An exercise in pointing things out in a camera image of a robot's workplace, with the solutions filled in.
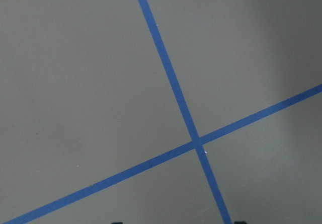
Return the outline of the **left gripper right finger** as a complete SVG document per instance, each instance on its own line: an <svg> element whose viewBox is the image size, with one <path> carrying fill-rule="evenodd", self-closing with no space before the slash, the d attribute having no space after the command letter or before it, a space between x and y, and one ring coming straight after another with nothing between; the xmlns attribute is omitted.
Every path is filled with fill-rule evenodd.
<svg viewBox="0 0 322 224"><path fill-rule="evenodd" d="M236 220L233 222L233 224L248 224L248 223L244 220Z"/></svg>

